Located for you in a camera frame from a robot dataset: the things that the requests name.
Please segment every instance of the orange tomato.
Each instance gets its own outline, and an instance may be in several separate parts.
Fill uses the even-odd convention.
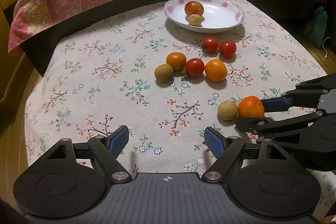
[[[265,114],[265,109],[258,97],[248,96],[240,101],[238,112],[242,118],[261,118]]]
[[[205,74],[210,80],[219,82],[223,81],[227,76],[227,69],[222,61],[213,59],[205,65]]]
[[[166,58],[166,63],[171,65],[173,70],[182,70],[187,62],[187,58],[181,52],[171,52]]]

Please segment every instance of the green cloth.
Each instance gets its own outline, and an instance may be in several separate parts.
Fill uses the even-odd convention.
[[[314,18],[304,24],[302,28],[303,35],[318,48],[321,48],[323,44],[324,34],[327,29],[327,19],[327,13],[323,7],[319,7],[315,10]]]

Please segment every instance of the cherry tomato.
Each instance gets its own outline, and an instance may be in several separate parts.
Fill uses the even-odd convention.
[[[234,43],[231,40],[224,41],[219,45],[219,53],[223,57],[233,56],[236,53],[236,50],[237,50],[236,43]]]
[[[204,13],[204,7],[197,1],[190,1],[185,5],[184,12],[187,16],[194,14],[202,16]]]
[[[213,53],[218,48],[218,41],[214,37],[206,37],[202,40],[202,49],[208,53]]]
[[[204,63],[199,58],[192,58],[185,64],[185,70],[191,77],[199,76],[204,71]]]

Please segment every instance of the floral plate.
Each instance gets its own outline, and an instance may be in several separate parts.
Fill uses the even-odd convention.
[[[184,6],[190,1],[198,1],[204,7],[203,22],[192,26],[187,21]],[[195,32],[218,33],[241,24],[245,18],[243,10],[228,0],[169,0],[163,11],[177,25]]]

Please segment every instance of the floral tablecloth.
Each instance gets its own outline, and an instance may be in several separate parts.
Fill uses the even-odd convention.
[[[42,81],[26,102],[25,135],[29,165],[60,138],[86,142],[127,125],[130,140],[118,157],[137,172],[198,172],[214,162],[204,143],[204,129],[250,142],[234,121],[217,118],[224,100],[279,96],[300,81],[325,75],[312,56],[281,26],[246,0],[229,0],[245,12],[242,25],[221,34],[219,41],[236,42],[236,57],[225,60],[226,81],[206,77],[182,80],[178,73],[166,84],[155,81],[154,69],[170,52],[204,63],[200,41],[205,34],[187,31],[168,20],[164,3],[144,6],[100,21],[63,39],[56,47]],[[268,113],[285,119],[312,112],[291,108]],[[79,160],[90,165],[88,161]],[[335,201],[335,175],[312,173],[322,196],[315,215],[323,217]]]

